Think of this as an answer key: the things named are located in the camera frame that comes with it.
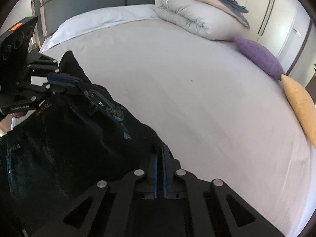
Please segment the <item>operator left hand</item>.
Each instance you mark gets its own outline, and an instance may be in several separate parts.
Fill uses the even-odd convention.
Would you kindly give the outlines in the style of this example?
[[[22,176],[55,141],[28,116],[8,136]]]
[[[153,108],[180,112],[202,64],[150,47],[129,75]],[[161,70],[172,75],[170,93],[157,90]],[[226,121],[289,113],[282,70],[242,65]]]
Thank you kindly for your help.
[[[12,113],[12,117],[14,118],[24,117],[25,115],[27,115],[27,112],[28,111],[14,112]]]

